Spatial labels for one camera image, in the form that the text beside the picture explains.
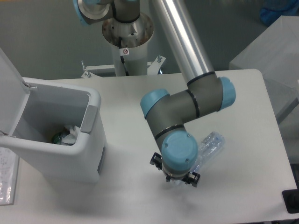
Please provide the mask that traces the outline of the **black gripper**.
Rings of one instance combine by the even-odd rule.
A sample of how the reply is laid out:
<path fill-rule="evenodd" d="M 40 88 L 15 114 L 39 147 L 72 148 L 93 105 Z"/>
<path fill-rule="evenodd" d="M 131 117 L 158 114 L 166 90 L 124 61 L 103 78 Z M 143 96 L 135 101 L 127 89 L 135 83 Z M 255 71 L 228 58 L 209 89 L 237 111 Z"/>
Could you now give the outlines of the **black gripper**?
<path fill-rule="evenodd" d="M 150 160 L 150 165 L 155 166 L 158 170 L 162 170 L 165 174 L 166 182 L 170 181 L 184 181 L 185 184 L 191 184 L 193 187 L 197 187 L 201 175 L 196 172 L 189 173 L 189 171 L 181 174 L 175 174 L 168 171 L 165 167 L 162 166 L 162 156 L 155 152 Z"/>

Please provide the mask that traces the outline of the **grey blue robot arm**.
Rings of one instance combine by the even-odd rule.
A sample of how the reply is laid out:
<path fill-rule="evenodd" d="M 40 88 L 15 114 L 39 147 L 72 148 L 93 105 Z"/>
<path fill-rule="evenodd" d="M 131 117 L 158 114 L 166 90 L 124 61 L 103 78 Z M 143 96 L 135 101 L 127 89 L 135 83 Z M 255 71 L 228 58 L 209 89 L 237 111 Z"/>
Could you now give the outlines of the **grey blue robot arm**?
<path fill-rule="evenodd" d="M 84 25 L 102 22 L 102 33 L 112 47 L 115 74 L 147 74 L 147 43 L 153 36 L 150 17 L 138 0 L 75 0 Z M 187 89 L 171 95 L 165 89 L 143 96 L 140 106 L 159 153 L 150 163 L 162 170 L 166 181 L 197 186 L 199 149 L 185 123 L 231 106 L 236 98 L 232 82 L 217 77 L 182 0 L 155 0 L 167 40 L 184 76 Z"/>

